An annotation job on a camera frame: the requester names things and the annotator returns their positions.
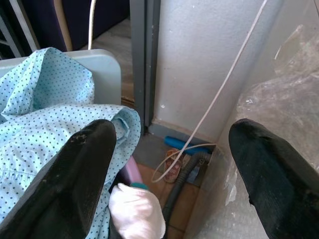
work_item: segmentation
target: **light blue polka dot fabric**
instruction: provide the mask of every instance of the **light blue polka dot fabric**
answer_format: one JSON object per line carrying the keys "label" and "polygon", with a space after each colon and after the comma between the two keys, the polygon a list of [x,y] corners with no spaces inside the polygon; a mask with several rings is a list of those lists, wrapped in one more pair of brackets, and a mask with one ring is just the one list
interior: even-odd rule
{"label": "light blue polka dot fabric", "polygon": [[0,222],[72,134],[107,119],[115,126],[117,143],[86,238],[108,238],[108,190],[139,141],[136,111],[92,104],[91,72],[53,48],[34,52],[4,75],[0,89]]}

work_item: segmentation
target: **white gloved hand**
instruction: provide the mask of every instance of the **white gloved hand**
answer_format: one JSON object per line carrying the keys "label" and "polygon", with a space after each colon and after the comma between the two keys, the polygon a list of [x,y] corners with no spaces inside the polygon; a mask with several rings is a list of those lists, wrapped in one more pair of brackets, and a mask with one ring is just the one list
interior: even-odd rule
{"label": "white gloved hand", "polygon": [[109,209],[123,239],[161,239],[165,234],[160,203],[145,189],[119,183],[112,190]]}

